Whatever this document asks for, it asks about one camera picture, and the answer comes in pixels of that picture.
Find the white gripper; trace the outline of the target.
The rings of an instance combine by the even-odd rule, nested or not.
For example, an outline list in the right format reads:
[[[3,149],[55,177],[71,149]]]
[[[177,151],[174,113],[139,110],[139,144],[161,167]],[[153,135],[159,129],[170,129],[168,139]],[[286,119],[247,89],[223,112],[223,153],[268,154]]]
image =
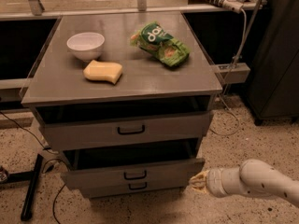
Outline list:
[[[221,168],[213,168],[209,171],[203,171],[198,173],[197,175],[194,175],[189,180],[189,183],[191,185],[199,185],[206,183],[206,186],[192,186],[192,189],[204,194],[208,194],[209,191],[213,196],[217,198],[223,198],[228,196],[228,193],[225,191],[223,187],[221,174]]]

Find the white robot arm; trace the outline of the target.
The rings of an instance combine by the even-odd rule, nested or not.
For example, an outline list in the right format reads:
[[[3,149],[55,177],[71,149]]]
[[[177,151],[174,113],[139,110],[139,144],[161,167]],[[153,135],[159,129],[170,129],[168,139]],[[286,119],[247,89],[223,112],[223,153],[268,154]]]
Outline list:
[[[270,164],[246,160],[239,167],[213,168],[189,180],[192,189],[217,198],[240,195],[249,198],[281,198],[299,207],[299,181]]]

